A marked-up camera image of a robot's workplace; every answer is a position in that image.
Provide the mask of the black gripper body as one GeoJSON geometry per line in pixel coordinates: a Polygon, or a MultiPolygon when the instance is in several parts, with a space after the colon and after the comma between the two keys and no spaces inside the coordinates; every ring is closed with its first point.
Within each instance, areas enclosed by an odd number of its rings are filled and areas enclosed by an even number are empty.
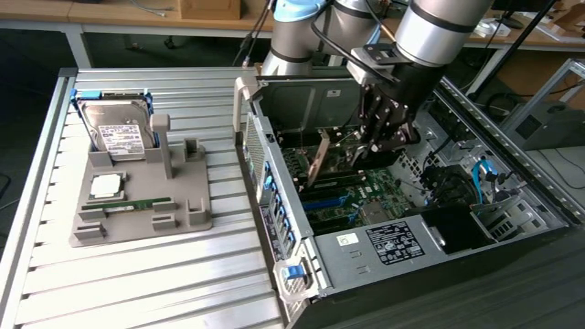
{"type": "Polygon", "coordinates": [[[382,87],[383,93],[409,108],[409,117],[415,117],[417,110],[429,98],[431,91],[443,77],[446,65],[423,66],[417,63],[394,66],[391,76],[398,82],[382,87]]]}

